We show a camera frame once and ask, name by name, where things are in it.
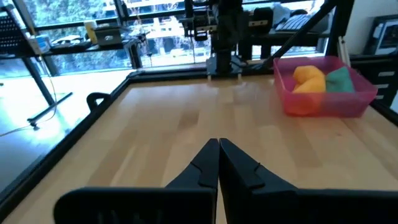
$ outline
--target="black metal frame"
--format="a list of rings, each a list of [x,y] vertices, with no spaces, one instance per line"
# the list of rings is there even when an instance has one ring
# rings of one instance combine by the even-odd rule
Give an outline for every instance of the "black metal frame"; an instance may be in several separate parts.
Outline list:
[[[344,35],[345,30],[342,27],[346,27],[348,24],[348,20],[335,20],[333,23],[333,31],[336,32],[335,37]],[[335,50],[337,48],[336,38],[332,38],[332,41],[329,42],[329,54],[334,55],[336,53]],[[290,39],[286,45],[292,45],[294,42],[293,38]],[[283,55],[283,51],[287,51],[288,48],[284,47],[279,54]],[[272,73],[271,69],[264,70],[262,74]],[[242,75],[257,75],[253,73],[247,73]],[[3,220],[7,217],[7,215],[12,212],[12,210],[17,207],[17,205],[23,200],[23,198],[29,194],[29,192],[45,177],[45,175],[57,164],[57,162],[62,159],[62,157],[72,148],[72,146],[84,135],[87,130],[96,122],[96,120],[101,117],[101,115],[115,102],[115,100],[121,95],[122,92],[126,90],[129,85],[133,85],[135,83],[143,83],[143,82],[159,82],[159,81],[173,81],[173,80],[192,80],[192,79],[206,79],[208,78],[208,74],[206,72],[206,67],[200,68],[188,68],[185,70],[167,70],[163,72],[157,71],[137,71],[133,72],[126,77],[126,79],[110,94],[110,95],[97,95],[91,96],[88,98],[88,103],[90,106],[91,113],[73,129],[53,150],[51,153],[46,155],[40,160],[37,160],[31,167],[34,169],[26,170],[22,175],[26,178],[15,185],[14,190],[9,192],[7,195],[4,195],[5,198],[0,198],[0,220]],[[213,78],[231,78],[231,77],[222,77],[222,76],[214,76]],[[97,105],[94,101],[98,98],[104,99],[99,105]],[[393,123],[398,125],[398,116],[394,113],[391,113],[391,110],[382,106],[379,102],[373,102],[372,106],[375,110],[380,112],[387,119],[391,120]]]

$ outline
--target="wooden table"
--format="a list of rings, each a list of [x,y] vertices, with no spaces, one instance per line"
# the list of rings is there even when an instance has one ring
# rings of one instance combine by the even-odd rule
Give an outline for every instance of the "wooden table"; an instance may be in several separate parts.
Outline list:
[[[4,223],[53,223],[57,199],[83,186],[165,186],[209,138],[298,187],[398,190],[396,133],[372,108],[361,119],[286,117],[265,76],[132,85]]]

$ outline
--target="pink basket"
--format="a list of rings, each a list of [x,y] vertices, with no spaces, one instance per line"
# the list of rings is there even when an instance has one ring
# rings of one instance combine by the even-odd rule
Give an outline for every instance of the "pink basket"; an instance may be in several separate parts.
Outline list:
[[[360,117],[377,95],[377,88],[348,66],[355,93],[292,93],[296,84],[294,70],[303,65],[314,65],[324,74],[347,66],[338,57],[332,56],[276,58],[275,85],[287,115]]]

